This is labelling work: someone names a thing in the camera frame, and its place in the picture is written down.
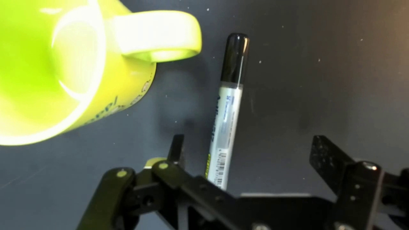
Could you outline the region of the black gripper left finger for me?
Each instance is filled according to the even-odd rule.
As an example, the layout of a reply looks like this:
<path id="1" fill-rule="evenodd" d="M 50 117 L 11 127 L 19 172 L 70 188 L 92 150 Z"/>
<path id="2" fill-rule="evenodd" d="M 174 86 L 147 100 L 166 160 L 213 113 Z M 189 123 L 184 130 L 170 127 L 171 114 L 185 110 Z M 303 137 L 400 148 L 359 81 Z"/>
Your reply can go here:
<path id="1" fill-rule="evenodd" d="M 172 137 L 165 159 L 151 159 L 140 173 L 107 171 L 77 230 L 135 230 L 146 214 L 156 213 L 171 230 L 222 230 L 204 209 L 210 185 L 181 167 L 184 136 Z"/>

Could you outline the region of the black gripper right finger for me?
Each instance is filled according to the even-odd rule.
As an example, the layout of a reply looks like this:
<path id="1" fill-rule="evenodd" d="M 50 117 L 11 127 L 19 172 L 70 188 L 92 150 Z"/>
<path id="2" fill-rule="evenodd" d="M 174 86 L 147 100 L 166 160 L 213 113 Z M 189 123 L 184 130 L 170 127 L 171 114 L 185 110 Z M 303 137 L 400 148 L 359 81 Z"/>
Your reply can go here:
<path id="1" fill-rule="evenodd" d="M 327 230 L 382 230 L 376 225 L 378 213 L 409 230 L 408 168 L 394 176 L 373 162 L 353 160 L 325 136 L 313 137 L 309 164 L 336 195 Z"/>

